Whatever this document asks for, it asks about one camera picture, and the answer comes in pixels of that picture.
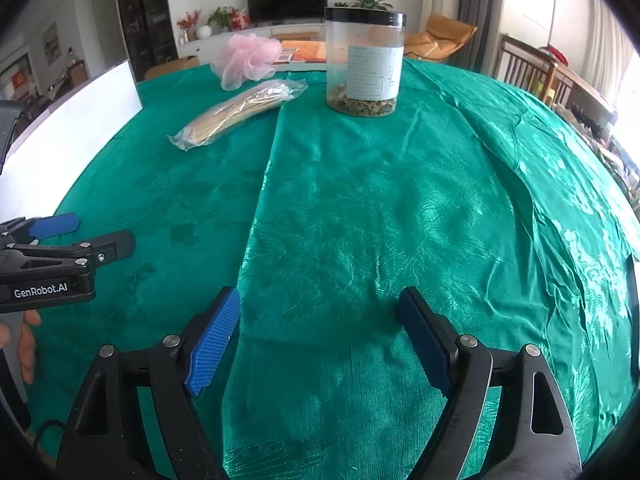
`pink mesh sponge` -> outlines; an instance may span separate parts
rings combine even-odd
[[[278,59],[282,45],[278,40],[258,38],[255,34],[233,35],[222,58],[211,63],[224,90],[236,90],[246,81],[260,81],[275,74],[271,63]]]

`white board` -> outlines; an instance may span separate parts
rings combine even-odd
[[[9,151],[0,175],[0,221],[53,215],[98,152],[140,110],[128,61],[53,104]]]

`plastic bag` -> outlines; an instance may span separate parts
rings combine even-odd
[[[187,124],[169,140],[185,152],[196,146],[211,144],[228,127],[255,114],[281,106],[308,88],[306,81],[273,79],[215,105]]]
[[[258,38],[255,34],[235,34],[232,36],[222,58],[211,63],[211,69],[222,83],[224,90],[236,90],[246,81],[260,81],[275,74],[271,63],[282,52],[278,40]]]

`tv stand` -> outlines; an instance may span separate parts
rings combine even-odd
[[[222,51],[226,47],[229,38],[234,34],[254,33],[260,38],[272,38],[273,36],[289,37],[289,35],[313,35],[318,41],[324,41],[324,23],[291,23],[285,25],[271,25],[269,27],[248,28],[237,32],[224,32],[215,34],[204,40],[190,41],[178,46],[178,56],[198,56],[200,64],[209,64],[222,57]]]

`human hand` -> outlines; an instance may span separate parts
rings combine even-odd
[[[36,339],[31,333],[29,325],[38,326],[40,314],[36,310],[28,310],[24,313],[24,322],[20,330],[18,341],[18,361],[22,369],[22,380],[27,384],[33,384],[33,374],[36,365]],[[11,342],[9,327],[0,322],[0,350]]]

